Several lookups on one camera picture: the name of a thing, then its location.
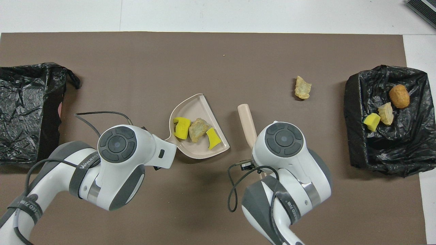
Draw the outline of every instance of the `wooden handle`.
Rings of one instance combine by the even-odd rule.
[[[242,129],[244,130],[245,139],[248,145],[253,149],[257,139],[256,128],[254,127],[251,111],[247,104],[238,105],[239,118],[241,120]]]

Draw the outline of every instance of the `brown paper surface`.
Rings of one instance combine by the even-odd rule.
[[[178,151],[173,166],[146,177],[125,207],[105,211],[60,193],[33,229],[35,244],[268,244],[240,206],[226,207],[227,168],[251,156],[237,113],[248,103],[257,133],[274,120],[297,125],[309,148],[331,170],[332,196],[291,226],[306,244],[423,244],[424,216],[418,175],[385,177],[350,166],[343,117],[349,76],[377,65],[406,66],[402,37],[345,34],[243,33],[3,33],[0,66],[56,62],[83,82],[68,87],[61,143],[97,136],[76,112],[127,114],[165,139],[180,102],[204,93],[230,149],[205,160]],[[297,76],[312,83],[298,99]],[[101,132],[125,124],[116,115],[86,116]],[[233,176],[244,174],[234,170]],[[23,190],[25,174],[0,175],[0,208]],[[247,185],[240,187],[242,198]]]

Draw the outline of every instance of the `white tile floor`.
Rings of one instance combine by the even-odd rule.
[[[403,0],[0,0],[0,34],[62,31],[402,34],[408,66],[436,91],[436,30]],[[436,244],[436,170],[419,177]]]

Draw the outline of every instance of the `black plastic bag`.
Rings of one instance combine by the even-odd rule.
[[[0,166],[29,168],[59,144],[58,108],[72,71],[55,63],[0,67]]]
[[[395,85],[407,88],[410,105],[392,104],[394,121],[379,123],[370,131],[363,120],[390,102]],[[436,124],[427,74],[423,71],[381,65],[351,76],[345,85],[344,116],[351,165],[401,177],[436,167]]]

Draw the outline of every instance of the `yellow object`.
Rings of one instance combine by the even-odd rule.
[[[184,117],[176,117],[173,119],[173,122],[177,123],[174,135],[179,139],[186,140],[188,138],[189,126],[191,126],[191,120]]]
[[[365,118],[365,120],[363,120],[363,123],[366,124],[366,126],[368,126],[369,130],[371,130],[372,132],[375,132],[375,129],[377,128],[379,122],[380,116],[375,113],[371,113]]]
[[[206,134],[209,137],[209,150],[211,150],[212,148],[214,148],[216,145],[218,145],[219,143],[221,143],[221,139],[219,138],[219,136],[217,135],[217,133],[215,132],[214,128],[210,128],[208,131],[206,131]]]

